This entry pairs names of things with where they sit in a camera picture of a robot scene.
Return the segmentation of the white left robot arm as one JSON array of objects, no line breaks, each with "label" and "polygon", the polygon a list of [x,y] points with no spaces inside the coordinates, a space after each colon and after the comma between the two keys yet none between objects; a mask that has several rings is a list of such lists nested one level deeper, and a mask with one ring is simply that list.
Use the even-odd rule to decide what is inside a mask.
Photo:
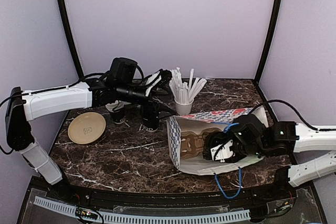
[{"label": "white left robot arm", "polygon": [[66,176],[37,142],[29,123],[45,115],[96,108],[116,101],[141,105],[150,118],[157,118],[157,113],[161,111],[176,115],[176,111],[152,99],[152,89],[166,83],[167,78],[136,86],[106,77],[37,91],[13,88],[11,95],[5,99],[8,103],[5,115],[7,145],[12,151],[19,152],[48,184],[54,185],[53,191],[61,200],[69,201],[74,197],[74,189],[66,183]]}]

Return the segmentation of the stack of paper cups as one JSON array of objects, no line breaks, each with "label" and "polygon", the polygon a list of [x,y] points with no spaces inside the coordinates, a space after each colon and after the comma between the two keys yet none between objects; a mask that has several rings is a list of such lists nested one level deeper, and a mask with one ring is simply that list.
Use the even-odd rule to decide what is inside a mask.
[{"label": "stack of paper cups", "polygon": [[115,124],[122,124],[125,121],[124,102],[117,100],[114,103],[106,104],[105,107]]}]

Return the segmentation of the checkered paper bag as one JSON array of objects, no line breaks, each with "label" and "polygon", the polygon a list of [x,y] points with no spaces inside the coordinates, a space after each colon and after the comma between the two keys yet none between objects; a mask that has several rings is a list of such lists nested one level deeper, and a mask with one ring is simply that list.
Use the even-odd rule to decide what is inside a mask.
[{"label": "checkered paper bag", "polygon": [[238,153],[233,149],[238,141],[229,136],[234,120],[251,111],[242,108],[169,117],[167,136],[174,167],[185,174],[217,176],[258,163],[263,159],[258,151]]}]

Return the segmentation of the brown pulp cup carrier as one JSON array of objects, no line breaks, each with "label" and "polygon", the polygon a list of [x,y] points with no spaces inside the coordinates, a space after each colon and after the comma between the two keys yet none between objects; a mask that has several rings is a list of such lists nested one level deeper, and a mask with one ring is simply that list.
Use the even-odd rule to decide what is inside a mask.
[{"label": "brown pulp cup carrier", "polygon": [[202,154],[203,159],[213,160],[211,148],[222,145],[227,140],[226,134],[218,128],[208,128],[200,133],[181,133],[181,159],[190,159]]}]

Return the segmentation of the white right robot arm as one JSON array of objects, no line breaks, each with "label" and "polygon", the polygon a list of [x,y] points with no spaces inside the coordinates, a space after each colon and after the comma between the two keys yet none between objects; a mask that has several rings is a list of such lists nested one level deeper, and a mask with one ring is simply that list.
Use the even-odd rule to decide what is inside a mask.
[{"label": "white right robot arm", "polygon": [[335,172],[335,127],[312,126],[290,103],[300,122],[279,121],[265,126],[254,112],[272,100],[263,102],[248,114],[229,123],[221,132],[209,134],[204,141],[203,159],[223,163],[237,163],[249,156],[274,157],[307,151],[327,151],[327,154],[303,164],[276,170],[276,182],[268,188],[273,200],[288,191],[288,184],[298,187]]}]

